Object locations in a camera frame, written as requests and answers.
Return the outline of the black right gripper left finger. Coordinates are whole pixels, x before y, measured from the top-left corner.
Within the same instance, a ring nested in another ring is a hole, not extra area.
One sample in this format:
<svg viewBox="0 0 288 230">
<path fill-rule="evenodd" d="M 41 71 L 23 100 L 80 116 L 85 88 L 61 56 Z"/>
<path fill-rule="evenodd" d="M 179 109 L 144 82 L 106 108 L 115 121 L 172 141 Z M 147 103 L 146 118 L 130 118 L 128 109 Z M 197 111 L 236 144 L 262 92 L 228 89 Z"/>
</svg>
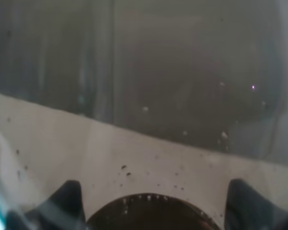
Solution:
<svg viewBox="0 0 288 230">
<path fill-rule="evenodd" d="M 86 221 L 79 181 L 68 180 L 47 200 L 20 214 L 9 210 L 7 230 L 85 230 Z"/>
</svg>

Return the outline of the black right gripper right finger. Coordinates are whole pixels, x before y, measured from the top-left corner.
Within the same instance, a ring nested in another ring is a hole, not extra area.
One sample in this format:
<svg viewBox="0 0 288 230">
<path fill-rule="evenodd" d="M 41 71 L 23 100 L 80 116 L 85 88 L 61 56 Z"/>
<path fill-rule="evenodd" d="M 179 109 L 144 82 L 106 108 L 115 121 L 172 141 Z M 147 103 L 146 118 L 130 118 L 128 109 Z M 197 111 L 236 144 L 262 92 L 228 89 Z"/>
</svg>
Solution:
<svg viewBox="0 0 288 230">
<path fill-rule="evenodd" d="M 288 211 L 259 194 L 242 179 L 228 185 L 224 227 L 227 230 L 288 230 Z"/>
</svg>

